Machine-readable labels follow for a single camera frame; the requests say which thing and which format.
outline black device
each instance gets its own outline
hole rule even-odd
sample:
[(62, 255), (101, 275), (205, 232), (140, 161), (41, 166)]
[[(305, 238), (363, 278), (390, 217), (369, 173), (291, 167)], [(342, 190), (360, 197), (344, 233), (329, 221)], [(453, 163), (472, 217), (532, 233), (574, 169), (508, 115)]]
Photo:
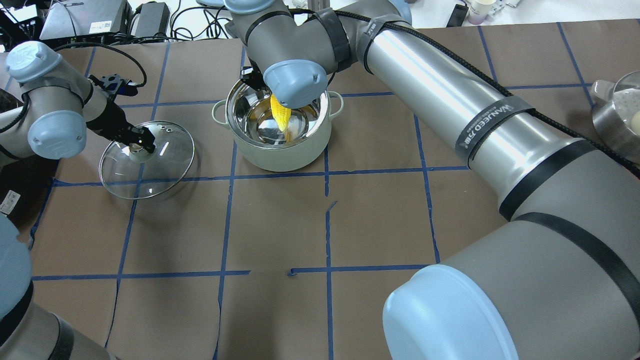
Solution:
[(51, 40), (72, 37), (99, 40), (103, 36), (127, 33), (130, 14), (127, 0), (55, 1), (51, 3), (40, 39), (50, 45), (56, 43)]
[(138, 17), (133, 35), (135, 37), (152, 37), (158, 34), (166, 35), (168, 24), (169, 7), (167, 7), (165, 3), (142, 4), (140, 16)]
[(449, 22), (447, 23), (448, 28), (455, 28), (456, 26), (462, 26), (462, 23), (465, 21), (467, 17), (467, 12), (469, 11), (469, 7), (467, 5), (457, 4), (451, 13), (451, 17), (449, 17)]

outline blue tape grid line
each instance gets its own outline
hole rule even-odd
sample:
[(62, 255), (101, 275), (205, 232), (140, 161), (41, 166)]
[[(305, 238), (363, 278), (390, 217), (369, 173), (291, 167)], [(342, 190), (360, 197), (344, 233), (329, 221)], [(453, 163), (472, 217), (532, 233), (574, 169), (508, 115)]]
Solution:
[[(431, 171), (455, 171), (455, 170), (468, 170), (469, 168), (466, 166), (454, 166), (454, 167), (427, 167), (426, 170)], [(324, 176), (325, 177), (325, 194), (328, 194), (328, 176), (341, 176), (341, 175), (358, 175), (358, 174), (395, 174), (395, 173), (405, 173), (405, 172), (422, 172), (422, 168), (382, 168), (382, 169), (371, 169), (371, 170), (330, 170), (327, 172), (285, 172), (285, 173), (273, 173), (273, 174), (255, 174), (255, 175), (235, 175), (235, 180), (247, 180), (247, 179), (271, 179), (275, 177), (314, 177), (314, 176)], [(190, 181), (221, 181), (221, 180), (229, 180), (230, 176), (213, 176), (213, 177), (185, 177), (181, 181), (190, 182)], [(167, 183), (175, 181), (176, 179), (145, 179), (142, 180), (143, 184), (150, 183)], [(133, 185), (137, 184), (137, 181), (120, 181), (117, 183), (113, 183), (115, 185)], [(53, 182), (54, 188), (65, 188), (65, 187), (75, 187), (75, 186), (102, 186), (102, 183), (99, 182), (90, 182), (90, 183), (67, 183), (62, 180), (55, 179)]]
[[(328, 168), (328, 160), (325, 161), (325, 166)], [(327, 324), (327, 338), (329, 349), (329, 360), (333, 360), (333, 290), (331, 282), (331, 209), (338, 203), (334, 201), (331, 206), (326, 210), (324, 214), (324, 228), (326, 231), (326, 324)]]
[(6, 81), (6, 85), (4, 86), (5, 91), (9, 90), (9, 86), (11, 85), (12, 81), (13, 81), (13, 76), (9, 76), (9, 80)]
[(84, 72), (84, 76), (86, 78), (89, 77), (89, 70), (91, 69), (91, 65), (93, 65), (93, 57), (95, 56), (95, 50), (97, 49), (97, 47), (94, 47), (91, 50), (91, 55), (89, 56), (89, 62), (86, 64), (86, 70)]
[(489, 69), (491, 70), (491, 77), (494, 81), (498, 81), (498, 76), (495, 74), (495, 69), (493, 68), (493, 62), (491, 61), (491, 54), (489, 53), (489, 47), (486, 45), (486, 40), (484, 39), (484, 33), (482, 31), (481, 26), (476, 26), (478, 29), (478, 34), (480, 35), (480, 41), (482, 41), (482, 47), (484, 48), (484, 54), (486, 55), (486, 60), (489, 63)]
[(249, 275), (250, 270), (233, 271), (196, 271), (196, 272), (152, 272), (147, 274), (88, 274), (88, 275), (41, 275), (33, 276), (33, 281), (59, 281), (59, 280), (119, 280), (119, 279), (164, 279), (171, 277), (209, 277)]
[[(158, 81), (158, 88), (156, 90), (156, 103), (160, 98), (160, 91), (162, 90), (162, 80), (164, 78), (164, 71), (166, 70), (166, 62), (167, 62), (167, 59), (169, 58), (169, 49), (170, 49), (170, 45), (169, 43), (167, 43), (166, 50), (164, 52), (164, 61), (162, 65), (162, 70), (160, 71), (160, 80)], [(154, 106), (153, 112), (151, 114), (151, 120), (154, 119), (155, 115), (156, 115), (156, 107)], [(134, 197), (138, 197), (140, 193), (142, 173), (144, 172), (144, 169), (145, 169), (144, 164), (141, 164), (140, 171), (138, 172), (138, 181), (136, 183), (136, 192), (134, 194)], [(124, 244), (122, 245), (122, 254), (120, 256), (120, 264), (118, 266), (118, 279), (116, 280), (116, 298), (113, 306), (113, 314), (111, 317), (111, 325), (109, 326), (109, 333), (107, 335), (107, 340), (104, 343), (105, 348), (109, 345), (109, 339), (111, 338), (111, 331), (113, 330), (113, 324), (115, 322), (116, 310), (118, 309), (118, 295), (120, 293), (120, 281), (122, 280), (120, 278), (120, 275), (122, 275), (122, 272), (124, 270), (124, 263), (127, 258), (127, 249), (129, 248), (129, 240), (131, 238), (131, 229), (133, 227), (133, 221), (136, 215), (137, 205), (138, 205), (138, 201), (133, 200), (133, 203), (131, 204), (131, 212), (129, 213), (129, 223), (127, 224), (127, 232), (125, 233)]]
[(428, 264), (410, 264), (410, 265), (373, 265), (373, 266), (332, 266), (331, 268), (292, 268), (287, 276), (295, 276), (298, 274), (309, 274), (316, 272), (360, 272), (360, 271), (392, 271), (392, 270), (420, 270), (429, 266)]
[(51, 196), (51, 191), (53, 190), (53, 184), (55, 183), (55, 179), (52, 179), (49, 183), (49, 187), (47, 188), (47, 194), (44, 197), (44, 201), (42, 202), (42, 207), (40, 208), (40, 212), (38, 213), (38, 217), (36, 218), (36, 222), (33, 223), (31, 230), (29, 231), (29, 236), (31, 237), (29, 241), (29, 251), (33, 249), (33, 245), (36, 242), (36, 231), (38, 231), (38, 226), (40, 225), (40, 221), (42, 219), (42, 215), (44, 214), (44, 209), (47, 207), (47, 203), (49, 202), (49, 197)]
[(427, 197), (427, 209), (429, 211), (429, 228), (431, 229), (431, 239), (433, 240), (433, 253), (435, 254), (436, 264), (440, 262), (440, 252), (438, 251), (438, 242), (436, 241), (436, 231), (433, 227), (433, 203), (431, 201), (431, 189), (429, 187), (429, 170), (424, 158), (424, 151), (422, 150), (422, 135), (420, 134), (420, 124), (418, 116), (413, 115), (413, 122), (415, 124), (415, 136), (418, 139), (418, 150), (420, 152), (420, 162), (422, 163), (422, 176), (424, 178), (424, 192)]
[[(575, 88), (580, 87), (582, 84), (554, 84), (554, 85), (517, 85), (507, 86), (507, 89), (544, 89), (544, 88)], [(392, 92), (363, 92), (353, 94), (341, 94), (342, 97), (375, 97), (375, 96), (390, 96)], [(185, 105), (212, 105), (222, 100), (199, 100), (199, 101), (177, 101), (177, 102), (159, 102), (157, 104), (149, 102), (145, 104), (126, 104), (120, 105), (121, 108), (151, 108), (153, 106), (185, 106)]]
[(562, 37), (564, 46), (566, 47), (567, 52), (569, 52), (569, 57), (571, 58), (571, 62), (573, 63), (573, 68), (575, 69), (575, 72), (578, 74), (578, 79), (580, 79), (580, 84), (582, 85), (582, 89), (584, 90), (584, 95), (586, 95), (587, 100), (589, 101), (589, 105), (593, 107), (595, 103), (593, 102), (591, 95), (589, 95), (589, 88), (587, 84), (584, 82), (584, 78), (582, 77), (582, 72), (580, 71), (580, 67), (578, 66), (578, 63), (575, 60), (573, 51), (571, 50), (571, 46), (569, 45), (569, 41), (566, 39), (566, 35), (564, 34), (564, 29), (562, 28), (562, 24), (557, 22), (556, 25), (558, 27), (558, 30), (560, 31), (560, 36)]
[[(240, 55), (240, 71), (244, 67), (244, 46), (242, 48), (242, 53)], [(220, 332), (222, 330), (222, 305), (224, 299), (224, 291), (225, 291), (225, 272), (227, 270), (227, 252), (229, 248), (229, 229), (231, 228), (231, 209), (234, 201), (234, 183), (236, 180), (236, 159), (237, 159), (237, 146), (236, 142), (234, 142), (234, 148), (231, 154), (231, 170), (229, 171), (229, 196), (227, 198), (227, 215), (225, 217), (225, 237), (222, 245), (222, 261), (220, 264), (220, 269), (222, 274), (220, 275), (220, 282), (218, 285), (218, 309), (220, 310), (220, 327), (218, 331), (218, 339), (216, 340), (216, 350), (213, 353), (213, 360), (218, 359), (218, 350), (220, 343)]]

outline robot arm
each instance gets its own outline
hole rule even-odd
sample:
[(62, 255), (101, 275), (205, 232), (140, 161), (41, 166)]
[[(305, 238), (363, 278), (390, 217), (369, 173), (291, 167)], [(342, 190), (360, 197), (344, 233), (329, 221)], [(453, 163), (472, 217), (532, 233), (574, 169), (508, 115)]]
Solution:
[(109, 140), (154, 151), (146, 128), (127, 122), (124, 112), (102, 89), (40, 42), (25, 42), (7, 56), (9, 73), (20, 83), (26, 112), (0, 114), (0, 166), (38, 154), (70, 158), (86, 145), (86, 128)]
[[(325, 90), (326, 74), (357, 59), (496, 191), (500, 213), (513, 221), (389, 296), (383, 324), (395, 360), (626, 360), (636, 352), (640, 225), (630, 214), (640, 213), (631, 200), (640, 199), (640, 183), (624, 168), (587, 141), (549, 129), (524, 100), (404, 31), (406, 24), (385, 26), (403, 20), (402, 7), (387, 0), (343, 9), (371, 19), (339, 13), (348, 56), (322, 12), (295, 27), (281, 0), (225, 5), (252, 65), (283, 105), (309, 103)], [(540, 263), (540, 254), (559, 260)], [(562, 307), (596, 294), (602, 301), (589, 305), (597, 320)], [(545, 323), (540, 309), (561, 319)]]

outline pot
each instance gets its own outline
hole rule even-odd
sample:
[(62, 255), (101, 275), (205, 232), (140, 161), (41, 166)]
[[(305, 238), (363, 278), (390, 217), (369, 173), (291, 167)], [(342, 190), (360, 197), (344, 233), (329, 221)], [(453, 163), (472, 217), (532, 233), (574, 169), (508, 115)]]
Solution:
[(596, 101), (593, 126), (602, 141), (624, 158), (640, 163), (640, 71), (617, 83), (598, 80), (590, 93)]
[[(238, 151), (255, 166), (274, 172), (307, 166), (323, 153), (329, 142), (332, 120), (344, 108), (342, 96), (325, 91), (304, 108), (292, 109), (286, 130), (288, 139), (271, 114), (270, 97), (269, 90), (254, 90), (238, 81), (227, 99), (213, 106), (211, 116), (233, 133)], [(333, 113), (331, 97), (340, 100), (340, 108)], [(225, 121), (216, 117), (216, 110), (222, 106)]]

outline black cable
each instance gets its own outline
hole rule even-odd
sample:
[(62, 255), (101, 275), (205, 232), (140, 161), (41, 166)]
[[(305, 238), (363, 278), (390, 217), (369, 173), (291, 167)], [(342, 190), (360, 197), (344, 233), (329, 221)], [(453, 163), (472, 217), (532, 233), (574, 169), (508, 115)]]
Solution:
[(169, 17), (169, 25), (170, 26), (173, 26), (173, 18), (175, 17), (175, 14), (178, 12), (178, 10), (180, 10), (181, 6), (182, 6), (182, 0), (178, 0), (178, 7), (173, 11), (171, 16)]
[(154, 35), (152, 37), (133, 38), (133, 40), (130, 41), (130, 44), (144, 44), (145, 42), (153, 42), (153, 41), (156, 41), (156, 40), (184, 41), (184, 39), (181, 39), (181, 38), (168, 37), (164, 33), (161, 33), (161, 34), (162, 35)]
[(326, 86), (328, 87), (329, 85), (331, 85), (331, 82), (333, 81), (333, 78), (335, 78), (335, 71), (333, 72), (333, 74), (331, 74), (331, 77), (329, 78), (329, 81), (327, 82)]
[(22, 119), (24, 119), (24, 116), (27, 115), (27, 110), (29, 108), (29, 94), (26, 93), (24, 94), (24, 105), (22, 106), (22, 110), (20, 111), (20, 113), (18, 114), (18, 116), (16, 116), (16, 118), (11, 121), (9, 124), (7, 124), (5, 127), (3, 127), (2, 129), (0, 129), (0, 134), (6, 132), (7, 130), (11, 129), (13, 126), (15, 126), (17, 123), (19, 123), (20, 121), (22, 121)]
[(211, 25), (213, 24), (213, 22), (211, 20), (209, 20), (209, 15), (211, 15), (207, 10), (202, 10), (202, 13), (204, 14), (205, 19), (207, 19), (207, 23), (209, 24), (205, 30), (207, 32), (207, 37), (211, 38), (213, 37), (215, 34), (213, 31), (211, 31)]
[(225, 36), (226, 36), (227, 38), (229, 38), (229, 34), (227, 34), (227, 32), (225, 31), (225, 27), (224, 27), (224, 26), (222, 26), (222, 25), (220, 24), (220, 20), (221, 20), (221, 19), (225, 19), (225, 20), (227, 20), (227, 21), (229, 21), (229, 22), (231, 21), (231, 19), (229, 19), (229, 18), (226, 18), (226, 17), (220, 17), (220, 12), (221, 12), (222, 10), (226, 10), (226, 9), (227, 9), (227, 8), (226, 8), (226, 7), (224, 7), (224, 6), (222, 6), (221, 8), (219, 8), (219, 9), (218, 9), (218, 11), (216, 12), (216, 15), (214, 16), (214, 18), (216, 19), (216, 22), (218, 23), (218, 26), (220, 27), (220, 30), (222, 31), (222, 33), (223, 33), (223, 34), (225, 34)]
[[(186, 36), (186, 35), (184, 35), (184, 34), (179, 33), (179, 32), (178, 32), (178, 30), (186, 30), (186, 31), (189, 33), (189, 36)], [(189, 30), (189, 29), (187, 29), (187, 28), (182, 28), (182, 27), (177, 28), (177, 29), (174, 31), (174, 33), (175, 33), (175, 36), (180, 35), (180, 36), (182, 36), (182, 37), (184, 37), (184, 38), (188, 38), (189, 40), (195, 40), (195, 37), (193, 36), (193, 33), (191, 32), (191, 30)]]
[[(340, 11), (340, 10), (337, 10), (335, 13), (338, 16), (349, 17), (349, 18), (352, 18), (352, 19), (360, 20), (360, 21), (365, 21), (365, 22), (371, 21), (371, 18), (368, 18), (366, 16), (362, 16), (362, 15), (359, 15), (359, 14), (355, 14), (355, 13), (343, 12), (343, 11)], [(418, 31), (416, 31), (415, 29), (406, 28), (404, 26), (400, 26), (400, 25), (393, 24), (393, 23), (390, 23), (390, 22), (385, 23), (383, 25), (383, 28), (402, 31), (404, 33), (413, 35), (413, 36), (421, 39), (422, 41), (427, 42), (429, 45), (432, 45), (433, 47), (435, 47), (436, 49), (438, 49), (439, 51), (441, 51), (442, 53), (444, 53), (445, 55), (447, 55), (451, 59), (453, 59), (456, 62), (458, 62), (460, 65), (464, 66), (467, 70), (471, 71), (474, 75), (476, 75), (477, 77), (479, 77), (483, 81), (487, 82), (489, 85), (494, 87), (494, 89), (498, 90), (498, 92), (500, 92), (500, 94), (502, 94), (503, 96), (505, 96), (505, 97), (513, 96), (513, 94), (509, 90), (507, 90), (504, 86), (500, 85), (500, 83), (498, 83), (497, 81), (493, 80), (493, 78), (487, 76), (484, 72), (480, 71), (478, 68), (476, 68), (475, 66), (471, 65), (467, 60), (463, 59), (461, 56), (458, 56), (456, 53), (454, 53), (453, 51), (449, 50), (444, 45), (438, 43), (436, 40), (433, 40), (432, 38), (426, 36), (425, 34), (422, 34), (422, 33), (418, 32)], [(536, 118), (540, 119), (542, 122), (544, 122), (544, 123), (556, 128), (556, 129), (562, 131), (563, 133), (565, 133), (565, 134), (567, 134), (567, 135), (569, 135), (571, 137), (583, 138), (583, 139), (587, 140), (593, 147), (595, 147), (596, 149), (602, 151), (605, 155), (607, 155), (612, 160), (614, 160), (615, 162), (617, 162), (620, 165), (622, 165), (625, 169), (629, 170), (638, 179), (640, 179), (640, 169), (638, 169), (631, 161), (623, 158), (621, 155), (619, 155), (617, 152), (613, 151), (612, 149), (610, 149), (610, 148), (608, 148), (606, 146), (600, 145), (599, 143), (594, 142), (592, 139), (580, 134), (579, 132), (570, 129), (569, 127), (566, 127), (566, 126), (560, 124), (559, 122), (557, 122), (555, 120), (552, 120), (548, 116), (540, 113), (538, 110), (535, 110), (535, 109), (528, 110), (527, 113), (530, 114), (533, 117), (536, 117)]]
[[(175, 15), (175, 17), (173, 18), (173, 20), (171, 20), (171, 21), (170, 21), (171, 36), (173, 36), (173, 37), (177, 37), (177, 35), (180, 35), (180, 36), (185, 37), (185, 38), (190, 38), (190, 40), (195, 40), (195, 38), (196, 38), (197, 36), (196, 36), (196, 37), (194, 37), (194, 36), (193, 36), (193, 33), (192, 33), (192, 32), (190, 32), (188, 29), (186, 29), (186, 28), (177, 28), (177, 29), (174, 29), (174, 27), (175, 27), (175, 22), (178, 20), (178, 18), (180, 17), (180, 15), (182, 15), (183, 13), (188, 12), (188, 11), (190, 11), (190, 10), (197, 10), (197, 9), (211, 9), (211, 8), (212, 8), (211, 6), (194, 6), (194, 7), (191, 7), (191, 8), (186, 8), (186, 9), (181, 10), (179, 13), (177, 13), (177, 14)], [(223, 9), (224, 9), (224, 7), (220, 7), (220, 8), (218, 8), (218, 13), (219, 13), (220, 11), (222, 11)], [(182, 30), (182, 29), (187, 30), (191, 36), (190, 36), (190, 37), (188, 37), (188, 36), (186, 36), (186, 35), (184, 35), (184, 34), (181, 34), (181, 33), (177, 32), (178, 30)]]
[(67, 14), (69, 15), (69, 20), (71, 20), (71, 27), (74, 29), (74, 38), (77, 38), (78, 33), (76, 31), (76, 25), (74, 24), (74, 18), (73, 16), (71, 16), (71, 11), (69, 11), (69, 9), (67, 9), (67, 7), (60, 0), (53, 0), (53, 1), (55, 3), (60, 4), (60, 6), (62, 6), (67, 11)]
[(142, 67), (142, 64), (140, 64), (140, 62), (138, 62), (133, 56), (125, 53), (124, 51), (120, 50), (120, 49), (116, 49), (115, 47), (111, 47), (105, 44), (101, 44), (99, 42), (75, 42), (72, 44), (66, 44), (66, 45), (62, 45), (62, 46), (58, 46), (57, 48), (53, 49), (53, 51), (60, 51), (62, 49), (69, 49), (71, 47), (103, 47), (105, 49), (114, 51), (118, 54), (121, 54), (122, 56), (125, 56), (127, 59), (133, 61), (136, 66), (138, 66), (138, 68), (140, 69), (140, 72), (142, 72), (142, 83), (137, 84), (137, 85), (133, 85), (133, 87), (136, 88), (141, 88), (143, 86), (145, 86), (147, 84), (147, 72), (145, 71), (145, 69)]

